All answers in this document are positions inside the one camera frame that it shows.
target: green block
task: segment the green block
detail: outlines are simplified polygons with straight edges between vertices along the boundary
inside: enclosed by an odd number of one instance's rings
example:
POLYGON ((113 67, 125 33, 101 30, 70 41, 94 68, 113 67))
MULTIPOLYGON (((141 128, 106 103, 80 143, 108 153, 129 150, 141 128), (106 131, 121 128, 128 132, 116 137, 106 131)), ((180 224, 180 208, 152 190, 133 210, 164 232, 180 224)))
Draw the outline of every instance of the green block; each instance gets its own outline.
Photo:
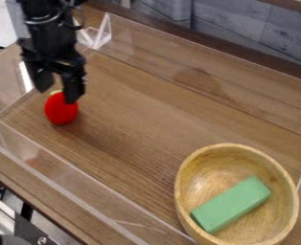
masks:
POLYGON ((260 180, 250 177, 193 209, 191 218, 205 232, 213 234, 258 207, 270 195, 271 191, 260 180))

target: wooden bowl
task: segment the wooden bowl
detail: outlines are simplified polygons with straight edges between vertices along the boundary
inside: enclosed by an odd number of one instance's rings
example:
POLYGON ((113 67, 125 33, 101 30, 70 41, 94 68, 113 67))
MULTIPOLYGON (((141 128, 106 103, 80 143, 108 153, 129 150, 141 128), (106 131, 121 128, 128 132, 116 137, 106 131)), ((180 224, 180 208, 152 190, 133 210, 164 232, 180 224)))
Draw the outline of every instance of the wooden bowl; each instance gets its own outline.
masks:
POLYGON ((275 245, 291 231, 299 200, 291 178, 278 162, 251 147, 209 145, 184 161, 175 181, 175 205, 181 225, 199 244, 275 245), (193 208, 256 176, 271 190, 270 199, 213 235, 191 219, 193 208))

